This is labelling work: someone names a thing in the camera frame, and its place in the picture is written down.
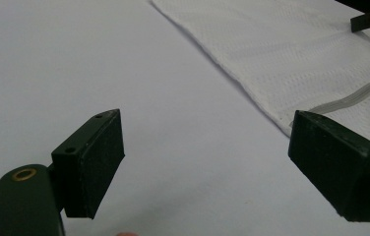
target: round hole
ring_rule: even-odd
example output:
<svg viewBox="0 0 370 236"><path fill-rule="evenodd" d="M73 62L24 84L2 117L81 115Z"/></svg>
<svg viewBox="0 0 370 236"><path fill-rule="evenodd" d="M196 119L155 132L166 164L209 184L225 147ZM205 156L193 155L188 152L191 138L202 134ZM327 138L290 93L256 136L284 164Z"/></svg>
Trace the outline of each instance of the round hole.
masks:
<svg viewBox="0 0 370 236"><path fill-rule="evenodd" d="M33 168L22 169L13 174L13 180L25 181L34 176L35 173L37 173L37 171Z"/></svg>
<svg viewBox="0 0 370 236"><path fill-rule="evenodd" d="M74 147L68 147L68 148L66 148L65 149L65 152L66 153L72 153L72 152L74 152L76 149L74 148Z"/></svg>

